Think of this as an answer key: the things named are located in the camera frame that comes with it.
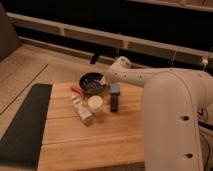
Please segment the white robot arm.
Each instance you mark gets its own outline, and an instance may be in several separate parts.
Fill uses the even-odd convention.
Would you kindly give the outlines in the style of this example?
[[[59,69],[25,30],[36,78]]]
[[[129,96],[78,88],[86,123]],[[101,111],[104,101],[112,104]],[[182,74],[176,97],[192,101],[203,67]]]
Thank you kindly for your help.
[[[213,103],[212,75],[174,67],[133,69],[121,56],[105,77],[143,89],[146,171],[204,171],[198,112]]]

